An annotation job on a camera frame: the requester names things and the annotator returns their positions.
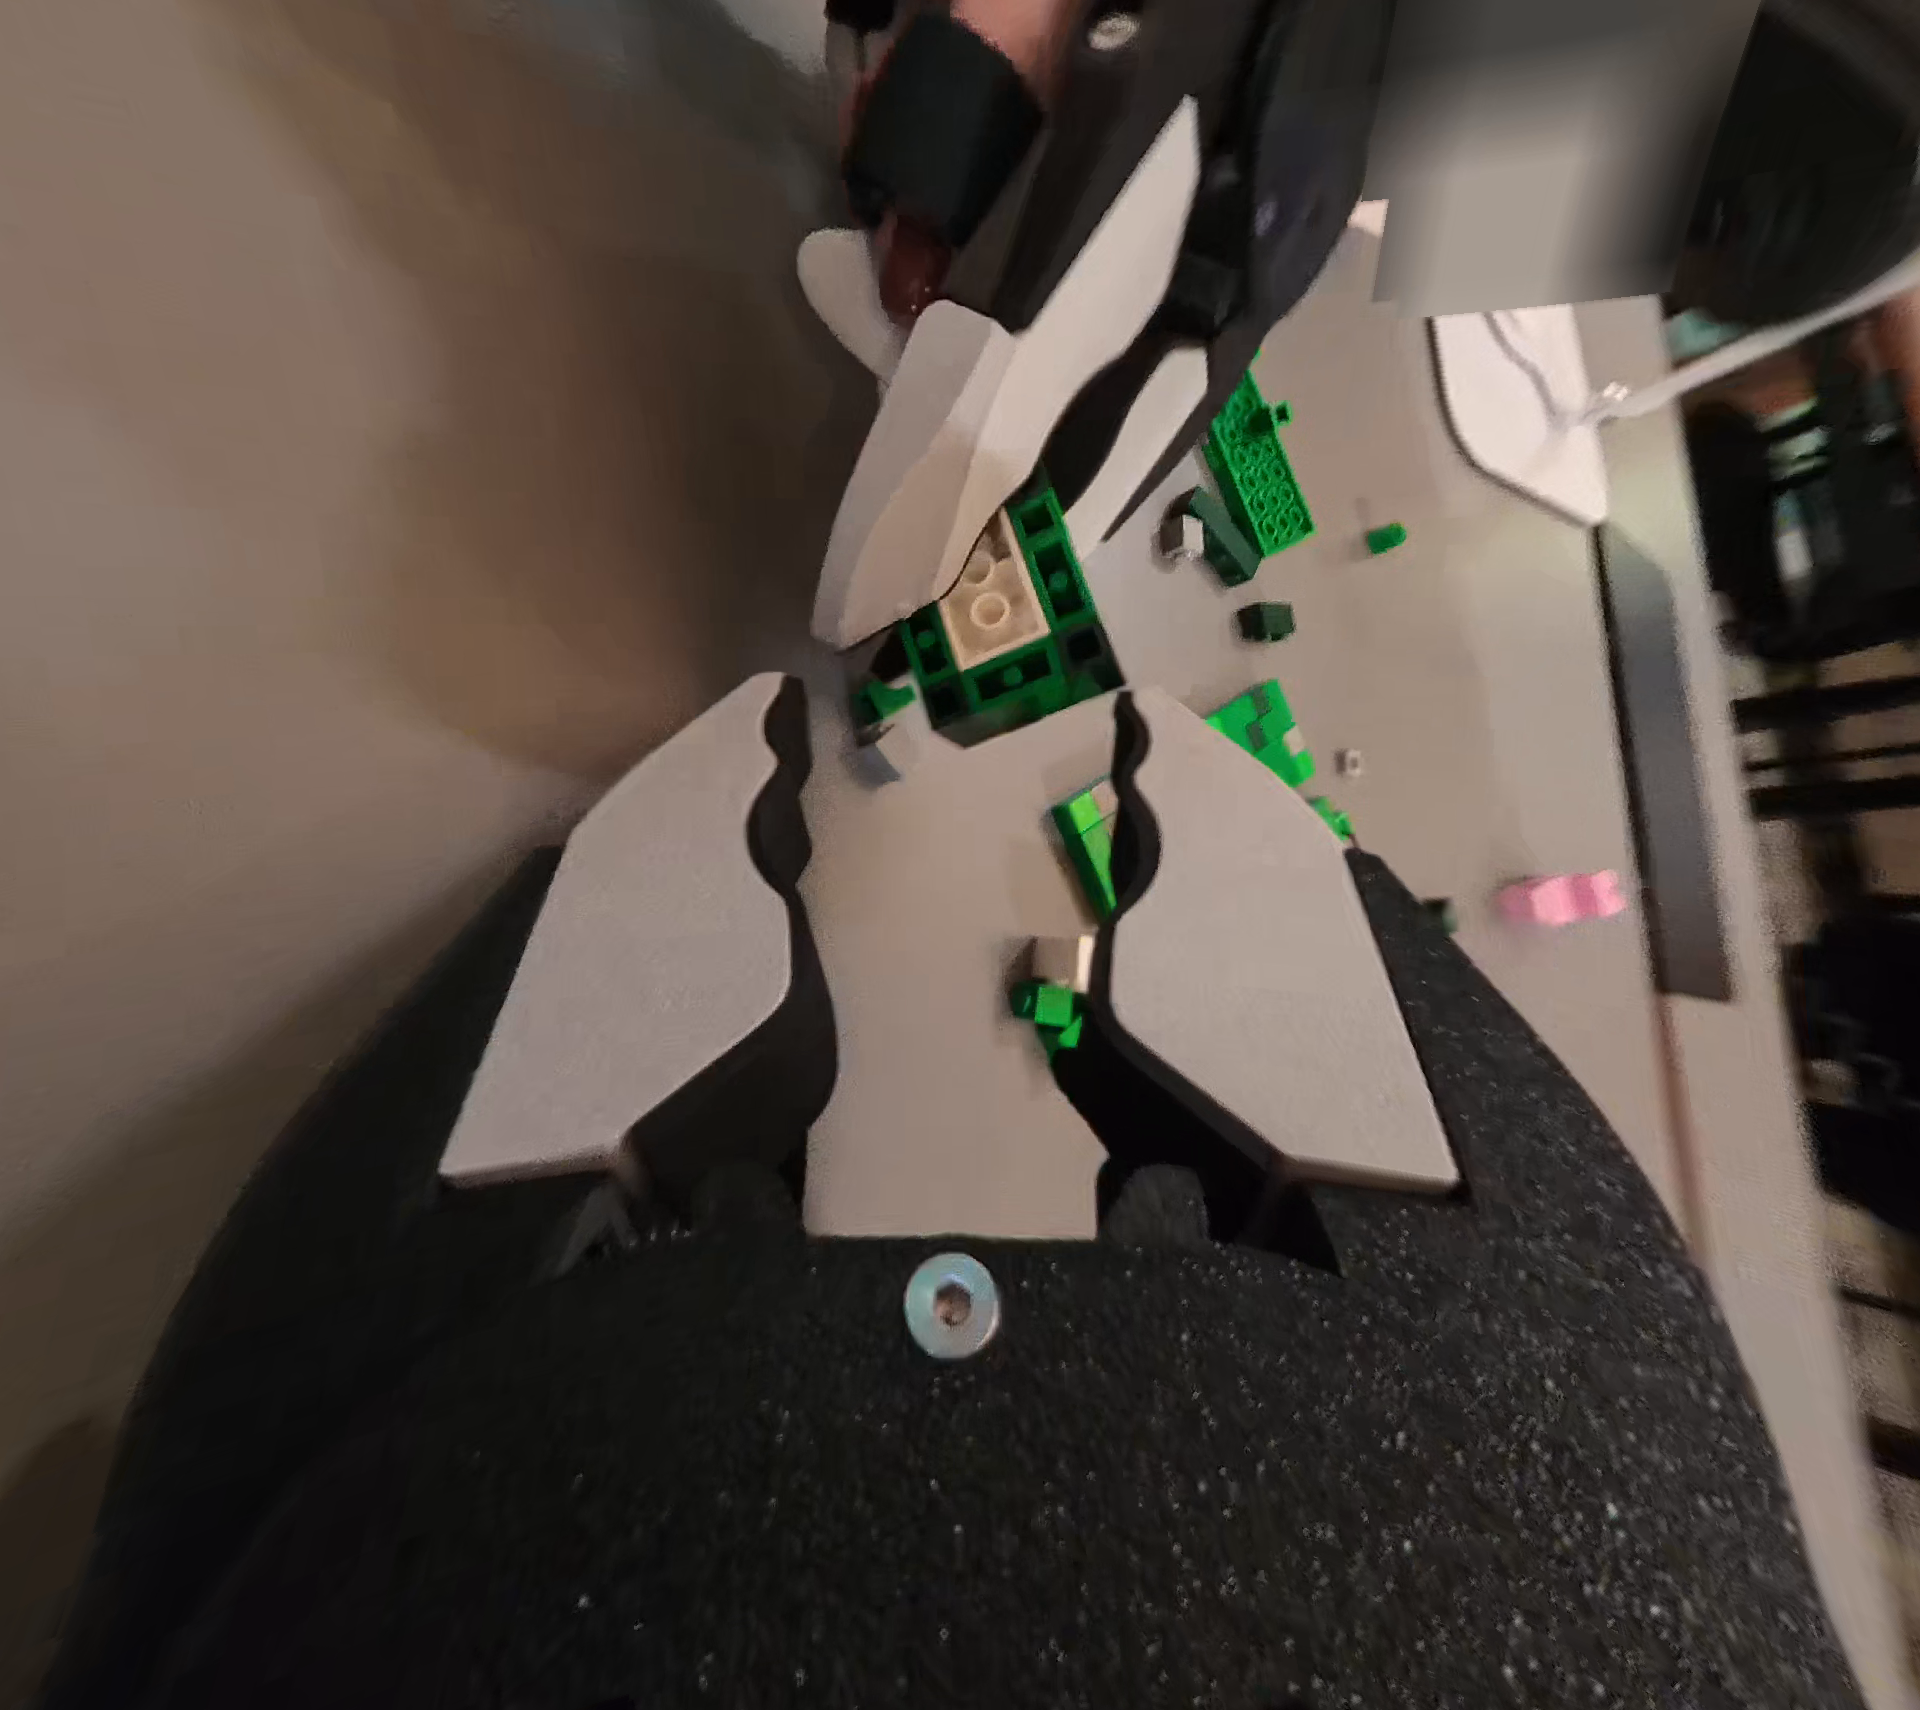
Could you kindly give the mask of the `white brick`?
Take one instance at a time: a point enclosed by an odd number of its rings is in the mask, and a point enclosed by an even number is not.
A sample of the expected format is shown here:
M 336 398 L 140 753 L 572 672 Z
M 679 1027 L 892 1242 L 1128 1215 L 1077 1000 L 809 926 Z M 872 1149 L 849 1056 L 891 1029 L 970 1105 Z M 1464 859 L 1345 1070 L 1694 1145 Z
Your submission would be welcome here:
M 972 672 L 1052 632 L 1034 567 L 1006 507 L 982 529 L 934 612 L 956 672 Z

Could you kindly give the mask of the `green brick assembly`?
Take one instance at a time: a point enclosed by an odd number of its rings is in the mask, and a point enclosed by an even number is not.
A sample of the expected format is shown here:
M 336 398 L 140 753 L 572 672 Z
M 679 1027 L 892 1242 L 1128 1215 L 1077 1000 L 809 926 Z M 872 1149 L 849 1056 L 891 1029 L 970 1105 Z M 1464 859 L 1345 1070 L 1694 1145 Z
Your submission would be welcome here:
M 1038 471 L 1006 507 L 1052 617 L 1041 639 L 972 670 L 956 670 L 939 601 L 897 623 L 908 674 L 930 726 L 960 745 L 1014 734 L 1125 683 L 1056 492 Z

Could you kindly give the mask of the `white desk stand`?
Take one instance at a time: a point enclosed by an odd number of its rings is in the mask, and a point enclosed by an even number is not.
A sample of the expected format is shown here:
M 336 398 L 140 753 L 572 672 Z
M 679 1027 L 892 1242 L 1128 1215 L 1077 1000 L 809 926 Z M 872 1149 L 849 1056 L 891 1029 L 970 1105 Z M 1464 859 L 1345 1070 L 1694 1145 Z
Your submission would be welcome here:
M 1424 319 L 1442 418 L 1487 479 L 1585 529 L 1611 518 L 1603 432 L 1745 375 L 1814 336 L 1916 292 L 1910 255 L 1840 301 L 1728 336 L 1709 354 L 1630 385 L 1591 377 L 1572 306 L 1458 312 Z

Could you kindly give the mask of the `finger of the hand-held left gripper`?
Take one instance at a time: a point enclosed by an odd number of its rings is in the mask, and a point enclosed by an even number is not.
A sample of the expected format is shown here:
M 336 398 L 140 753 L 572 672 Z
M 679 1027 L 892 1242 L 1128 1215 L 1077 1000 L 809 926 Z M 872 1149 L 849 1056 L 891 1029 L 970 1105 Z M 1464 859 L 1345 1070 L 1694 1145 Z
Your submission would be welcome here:
M 833 519 L 816 641 L 851 650 L 953 588 L 1069 405 L 1164 300 L 1198 176 L 1187 94 L 1032 323 L 1010 330 L 948 297 L 923 312 Z
M 1164 351 L 1125 409 L 1116 441 L 1094 473 L 1094 546 L 1105 546 L 1141 503 L 1209 438 L 1263 356 L 1261 336 L 1203 349 Z

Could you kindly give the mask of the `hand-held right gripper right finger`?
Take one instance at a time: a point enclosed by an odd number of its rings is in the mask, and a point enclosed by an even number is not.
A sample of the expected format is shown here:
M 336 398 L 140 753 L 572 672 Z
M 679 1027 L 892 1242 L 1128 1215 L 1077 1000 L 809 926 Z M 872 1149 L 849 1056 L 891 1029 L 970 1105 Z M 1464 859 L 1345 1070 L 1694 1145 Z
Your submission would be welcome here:
M 1159 687 L 1116 698 L 1115 912 L 1054 1080 L 1097 1215 L 1167 1182 L 1212 1244 L 1322 1244 L 1317 1188 L 1464 1176 L 1353 863 L 1312 805 Z

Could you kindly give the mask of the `black metal rack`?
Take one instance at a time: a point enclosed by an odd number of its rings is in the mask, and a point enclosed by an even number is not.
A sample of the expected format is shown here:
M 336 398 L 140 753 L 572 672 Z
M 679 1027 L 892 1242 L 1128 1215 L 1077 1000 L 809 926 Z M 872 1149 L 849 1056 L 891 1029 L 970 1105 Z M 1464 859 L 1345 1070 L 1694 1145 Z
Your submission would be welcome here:
M 1872 879 L 1867 848 L 1916 831 L 1916 428 L 1854 326 L 1796 374 L 1687 408 L 1693 492 L 1723 639 L 1759 672 L 1734 704 L 1745 800 L 1806 865 L 1783 973 L 1816 1176 L 1916 1250 L 1916 881 Z

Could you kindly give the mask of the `black desk rail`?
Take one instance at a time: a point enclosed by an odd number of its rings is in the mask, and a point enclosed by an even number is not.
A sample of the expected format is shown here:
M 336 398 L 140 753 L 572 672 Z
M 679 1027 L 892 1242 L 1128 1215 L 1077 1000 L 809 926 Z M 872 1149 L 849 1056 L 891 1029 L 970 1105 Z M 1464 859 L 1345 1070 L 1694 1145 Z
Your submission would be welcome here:
M 1654 987 L 1733 1004 L 1731 944 L 1682 635 L 1664 567 L 1616 521 L 1597 583 Z

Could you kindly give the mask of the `green plate with round holes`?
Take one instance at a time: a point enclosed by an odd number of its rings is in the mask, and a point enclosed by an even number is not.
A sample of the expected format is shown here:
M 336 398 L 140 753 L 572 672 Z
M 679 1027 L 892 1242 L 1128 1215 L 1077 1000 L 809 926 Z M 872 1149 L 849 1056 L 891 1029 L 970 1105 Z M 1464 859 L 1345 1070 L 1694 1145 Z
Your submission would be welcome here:
M 1271 400 L 1246 369 L 1212 416 L 1203 443 L 1229 516 L 1261 558 L 1300 546 L 1317 529 L 1288 455 L 1291 429 L 1291 403 Z

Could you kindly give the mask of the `pink brick pig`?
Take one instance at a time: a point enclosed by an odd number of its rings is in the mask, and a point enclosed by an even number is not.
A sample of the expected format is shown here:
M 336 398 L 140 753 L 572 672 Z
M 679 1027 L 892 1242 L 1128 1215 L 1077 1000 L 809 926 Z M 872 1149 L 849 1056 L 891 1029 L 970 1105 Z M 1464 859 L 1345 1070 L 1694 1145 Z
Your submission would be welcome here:
M 1497 908 L 1519 926 L 1566 930 L 1622 916 L 1627 891 L 1612 867 L 1532 873 L 1503 883 Z

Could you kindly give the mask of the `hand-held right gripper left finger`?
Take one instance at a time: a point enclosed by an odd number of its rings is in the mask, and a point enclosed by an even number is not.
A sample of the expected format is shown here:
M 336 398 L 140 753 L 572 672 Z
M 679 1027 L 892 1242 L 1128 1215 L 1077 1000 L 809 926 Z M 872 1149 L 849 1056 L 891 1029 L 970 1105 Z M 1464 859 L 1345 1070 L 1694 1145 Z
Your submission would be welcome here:
M 634 1176 L 685 1210 L 709 1176 L 804 1197 L 839 1027 L 804 905 L 802 679 L 746 677 L 569 833 L 439 1163 L 457 1188 Z

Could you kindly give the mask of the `green tiled brick panel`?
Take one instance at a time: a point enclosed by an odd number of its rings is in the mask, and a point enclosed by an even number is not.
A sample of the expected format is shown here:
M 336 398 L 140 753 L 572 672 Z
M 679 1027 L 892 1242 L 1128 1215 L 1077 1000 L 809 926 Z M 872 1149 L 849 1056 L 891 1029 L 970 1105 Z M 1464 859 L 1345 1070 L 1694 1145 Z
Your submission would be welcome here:
M 1206 713 L 1206 723 L 1261 762 L 1284 786 L 1303 789 L 1318 764 L 1278 679 L 1248 686 Z

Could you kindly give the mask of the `dark green long brick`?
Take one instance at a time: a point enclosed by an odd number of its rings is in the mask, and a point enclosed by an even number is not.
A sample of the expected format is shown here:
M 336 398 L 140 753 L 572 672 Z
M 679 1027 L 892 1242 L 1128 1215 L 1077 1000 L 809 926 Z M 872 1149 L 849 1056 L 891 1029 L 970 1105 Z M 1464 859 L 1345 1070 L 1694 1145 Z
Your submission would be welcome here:
M 1204 559 L 1218 580 L 1230 590 L 1248 585 L 1258 576 L 1263 552 L 1230 507 L 1206 488 L 1195 488 L 1187 507 L 1203 529 Z

